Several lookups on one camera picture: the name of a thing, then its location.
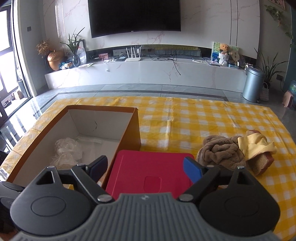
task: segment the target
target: red plastic lid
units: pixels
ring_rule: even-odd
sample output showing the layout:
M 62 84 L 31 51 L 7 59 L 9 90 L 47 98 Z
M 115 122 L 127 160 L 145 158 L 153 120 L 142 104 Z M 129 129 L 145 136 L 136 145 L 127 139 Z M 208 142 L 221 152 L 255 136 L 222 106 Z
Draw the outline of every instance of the red plastic lid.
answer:
M 106 191 L 118 199 L 120 193 L 171 192 L 177 198 L 192 182 L 183 171 L 187 153 L 120 151 L 115 159 Z

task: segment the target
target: television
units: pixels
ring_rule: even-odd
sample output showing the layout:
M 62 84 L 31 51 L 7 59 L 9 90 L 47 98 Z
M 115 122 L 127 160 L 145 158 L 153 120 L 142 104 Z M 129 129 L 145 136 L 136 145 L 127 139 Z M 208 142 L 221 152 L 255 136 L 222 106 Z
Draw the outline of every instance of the television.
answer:
M 88 0 L 91 37 L 181 31 L 180 0 Z

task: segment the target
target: woven bag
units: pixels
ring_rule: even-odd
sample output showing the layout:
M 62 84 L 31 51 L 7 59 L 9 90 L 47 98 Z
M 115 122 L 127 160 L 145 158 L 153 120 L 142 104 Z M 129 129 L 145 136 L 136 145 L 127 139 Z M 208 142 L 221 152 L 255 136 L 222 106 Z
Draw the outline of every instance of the woven bag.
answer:
M 262 91 L 260 92 L 260 100 L 262 101 L 269 100 L 269 89 L 268 89 L 268 85 L 265 82 L 263 83 Z

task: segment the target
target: open box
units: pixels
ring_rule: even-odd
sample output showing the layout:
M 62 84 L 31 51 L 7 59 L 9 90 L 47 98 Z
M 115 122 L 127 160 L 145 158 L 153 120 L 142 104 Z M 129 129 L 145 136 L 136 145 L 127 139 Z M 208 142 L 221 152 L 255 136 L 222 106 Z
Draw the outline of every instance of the open box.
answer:
M 140 149 L 138 110 L 118 106 L 66 106 L 36 136 L 16 163 L 7 181 L 27 186 L 52 161 L 55 142 L 67 137 L 75 139 L 79 134 L 102 140 L 102 143 L 96 146 L 95 158 L 100 155 L 108 158 L 108 170 L 100 179 L 102 187 L 105 188 L 117 152 Z M 82 160 L 85 164 L 94 161 L 85 153 Z

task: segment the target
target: yellow cleaning cloth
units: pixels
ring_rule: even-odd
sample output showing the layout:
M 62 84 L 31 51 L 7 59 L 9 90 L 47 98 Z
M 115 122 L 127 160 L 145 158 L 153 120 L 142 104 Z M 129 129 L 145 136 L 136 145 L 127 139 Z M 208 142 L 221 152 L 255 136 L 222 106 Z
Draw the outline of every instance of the yellow cleaning cloth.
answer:
M 239 149 L 244 154 L 244 160 L 250 160 L 253 157 L 264 153 L 270 152 L 271 154 L 276 153 L 276 146 L 274 142 L 268 143 L 267 139 L 261 133 L 254 133 L 246 137 L 239 137 L 238 139 Z

